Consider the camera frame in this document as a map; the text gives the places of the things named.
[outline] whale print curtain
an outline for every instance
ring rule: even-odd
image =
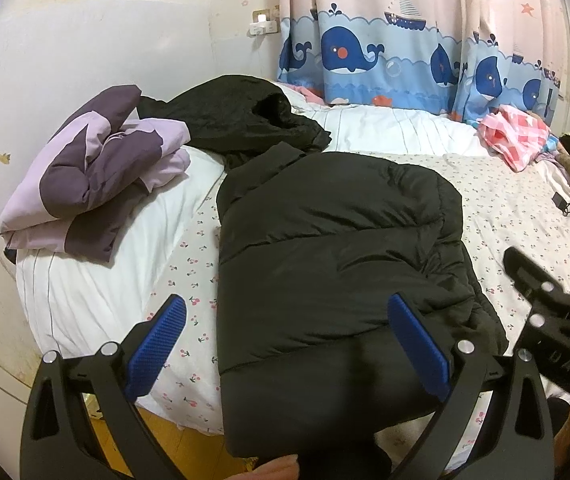
[[[551,124],[566,13],[564,0],[281,0],[278,80],[329,104],[469,124],[509,104]]]

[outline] two-tone purple fabric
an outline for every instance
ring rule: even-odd
[[[9,249],[49,249],[108,262],[132,208],[190,164],[185,123],[125,123],[135,85],[101,92],[70,116],[34,159],[0,216]]]

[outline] yellow floor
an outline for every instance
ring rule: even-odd
[[[179,430],[172,422],[153,413],[146,410],[140,410],[140,413],[158,443],[187,480],[223,480],[245,471],[243,460],[232,458],[225,451],[222,435],[207,436],[196,430]],[[92,419],[92,425],[110,466],[131,475],[105,421]]]

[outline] blue gripper pad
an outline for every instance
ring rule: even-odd
[[[450,391],[449,363],[399,294],[389,298],[387,319],[425,391],[444,402]]]
[[[152,390],[163,364],[185,328],[187,307],[183,298],[173,294],[165,303],[167,305],[164,304],[153,317],[154,326],[128,363],[128,380],[123,393],[129,402],[146,396]]]

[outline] pink checkered cloth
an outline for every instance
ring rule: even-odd
[[[478,133],[512,170],[523,171],[543,149],[550,131],[539,118],[513,106],[500,105],[496,113],[481,121]]]

